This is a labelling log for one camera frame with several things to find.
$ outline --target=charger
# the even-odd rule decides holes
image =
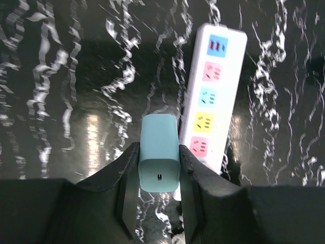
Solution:
[[[177,121],[171,114],[143,117],[138,171],[140,187],[146,192],[172,192],[178,188],[180,157]]]

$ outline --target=pink outlet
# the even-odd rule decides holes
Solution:
[[[221,76],[221,65],[213,62],[205,62],[203,81],[219,81]]]
[[[206,157],[208,153],[208,140],[204,137],[193,136],[189,150],[196,157]]]

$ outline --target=blue outlet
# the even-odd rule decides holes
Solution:
[[[208,43],[208,55],[215,57],[225,57],[227,44],[228,38],[210,35]]]
[[[202,87],[199,97],[199,107],[214,108],[216,104],[217,91],[211,88]]]

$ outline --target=white power strip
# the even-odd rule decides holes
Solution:
[[[221,173],[224,148],[247,44],[244,32],[202,25],[194,47],[179,144]],[[174,198],[180,200],[179,189]]]

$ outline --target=teal outlet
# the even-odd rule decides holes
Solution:
[[[202,87],[199,96],[199,107],[214,108],[216,105],[217,91],[212,88]]]

